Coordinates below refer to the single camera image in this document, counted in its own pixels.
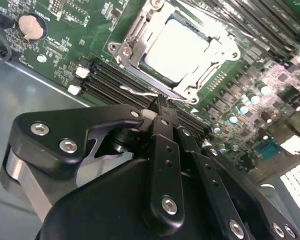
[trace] cable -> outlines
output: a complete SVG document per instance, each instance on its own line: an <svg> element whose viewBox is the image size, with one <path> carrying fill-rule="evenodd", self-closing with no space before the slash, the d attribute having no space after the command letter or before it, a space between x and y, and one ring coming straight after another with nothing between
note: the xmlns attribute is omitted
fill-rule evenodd
<svg viewBox="0 0 300 240"><path fill-rule="evenodd" d="M1 64L5 63L6 61L8 61L12 57L12 49L9 46L9 43L7 42L5 37L1 35L1 33L0 33L0 42L3 44L3 46L5 47L5 49L7 51L5 57L0 59L0 65L1 65Z"/></svg>

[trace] motherboard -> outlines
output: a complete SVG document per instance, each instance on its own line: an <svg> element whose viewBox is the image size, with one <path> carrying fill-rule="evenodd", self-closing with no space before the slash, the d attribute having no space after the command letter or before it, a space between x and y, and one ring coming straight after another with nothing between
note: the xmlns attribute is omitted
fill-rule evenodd
<svg viewBox="0 0 300 240"><path fill-rule="evenodd" d="M163 94L257 179L300 161L300 0L0 0L0 14L14 58L73 95L142 110Z"/></svg>

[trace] screw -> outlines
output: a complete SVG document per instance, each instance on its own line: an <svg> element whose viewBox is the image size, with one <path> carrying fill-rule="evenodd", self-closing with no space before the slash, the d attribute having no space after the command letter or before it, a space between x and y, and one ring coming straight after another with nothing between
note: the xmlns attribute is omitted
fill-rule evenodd
<svg viewBox="0 0 300 240"><path fill-rule="evenodd" d="M170 215L175 215L178 211L177 204L170 197L165 196L161 201L163 209Z"/></svg>
<svg viewBox="0 0 300 240"><path fill-rule="evenodd" d="M210 152L211 152L213 155L218 156L218 152L217 152L215 149L210 148Z"/></svg>
<svg viewBox="0 0 300 240"><path fill-rule="evenodd" d="M275 222L272 223L272 227L273 227L275 233L278 234L281 238L285 237L284 231L282 231L282 229Z"/></svg>
<svg viewBox="0 0 300 240"><path fill-rule="evenodd" d="M139 117L139 113L135 112L135 111L131 111L131 115L138 118Z"/></svg>
<svg viewBox="0 0 300 240"><path fill-rule="evenodd" d="M166 125L166 126L169 125L169 123L168 123L166 120L164 120L164 119L162 119L161 122L162 122L164 125Z"/></svg>
<svg viewBox="0 0 300 240"><path fill-rule="evenodd" d="M131 55L131 48L130 47L125 47L123 48L123 55L125 55L126 57L129 57Z"/></svg>
<svg viewBox="0 0 300 240"><path fill-rule="evenodd" d="M245 233L236 221L230 220L229 227L231 229L231 232L233 232L233 234L236 235L238 239L244 239Z"/></svg>
<svg viewBox="0 0 300 240"><path fill-rule="evenodd" d="M187 129L182 129L182 132L186 135L186 136L190 136L190 132Z"/></svg>
<svg viewBox="0 0 300 240"><path fill-rule="evenodd" d="M294 239L297 238L297 236L294 233L294 231L292 231L292 229L288 225L284 225L284 228L288 232L288 234L290 234L291 237L293 237Z"/></svg>
<svg viewBox="0 0 300 240"><path fill-rule="evenodd" d="M30 126L30 130L35 135L39 135L39 136L47 135L50 132L50 129L47 125L39 122L32 124Z"/></svg>
<svg viewBox="0 0 300 240"><path fill-rule="evenodd" d="M70 139L62 140L59 143L59 148L67 154L73 154L78 150L77 144Z"/></svg>
<svg viewBox="0 0 300 240"><path fill-rule="evenodd" d="M47 57L43 54L39 54L37 57L36 57L36 60L39 62L39 63L45 63L47 61Z"/></svg>

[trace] gray metal surface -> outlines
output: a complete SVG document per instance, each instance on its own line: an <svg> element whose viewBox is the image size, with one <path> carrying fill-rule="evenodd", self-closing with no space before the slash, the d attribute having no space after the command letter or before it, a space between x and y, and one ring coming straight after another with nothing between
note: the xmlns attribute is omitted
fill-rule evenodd
<svg viewBox="0 0 300 240"><path fill-rule="evenodd" d="M20 64L0 66L0 168L16 116L89 106L35 72L25 74L25 69ZM0 184L0 240L32 240L40 226L32 207L7 193Z"/></svg>

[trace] green circuit board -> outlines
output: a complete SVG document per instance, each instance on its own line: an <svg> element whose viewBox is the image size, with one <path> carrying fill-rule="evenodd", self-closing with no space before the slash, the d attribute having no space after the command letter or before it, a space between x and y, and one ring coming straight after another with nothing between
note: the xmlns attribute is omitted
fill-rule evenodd
<svg viewBox="0 0 300 240"><path fill-rule="evenodd" d="M267 13L255 10L249 5L249 1L236 1L250 9L251 14L264 18L264 21L267 20ZM291 8L298 8L296 12L300 10L298 1L287 2L291 4ZM34 13L44 19L47 26L46 37L38 41L25 41L17 27L6 29L2 34L11 48L19 53L18 60L22 64L65 88L71 85L74 72L82 58L89 60L99 58L124 75L147 86L142 79L121 68L107 48L110 42L121 43L123 41L144 3L144 0L0 0L0 12L5 16L17 22L24 13ZM265 1L265 3L272 6L274 11L277 9L275 0ZM197 24L201 24L200 20L191 13L188 12L188 15L192 16L192 20ZM300 27L292 18L287 21L300 32ZM287 72L282 65L275 63L266 50L256 47L241 33L232 29L229 29L229 32L235 35L241 58L237 61L226 61L217 70L199 91L198 104L179 102L176 104L194 118L210 126L218 123L221 127L221 134L217 138L225 143L228 150L227 157L236 161L247 152L262 152L264 143L258 135L258 128L267 129L277 121L289 118L295 112L279 95L290 85L297 86L300 92L300 78ZM277 34L284 35L285 33L278 30ZM290 43L292 46L297 46L295 42ZM40 55L46 58L44 62L38 60ZM257 73L253 77L252 84L245 88L241 95L236 96L233 102L228 103L227 109L220 111L219 115L209 114L208 109L216 104L216 100L220 99L225 91L230 91L231 84L237 83L238 78L249 73L251 69ZM284 82L278 80L282 74L287 76ZM260 82L271 87L273 93L269 96L262 96L258 90ZM260 97L258 105L249 103L246 96L248 92ZM82 96L99 106L105 105L95 95L85 93ZM236 112L236 106L240 102L245 102L249 107L249 116L238 115L238 123L231 124L227 119L227 114ZM257 122L264 111L274 113L272 123ZM234 145L238 146L238 150L232 150Z"/></svg>

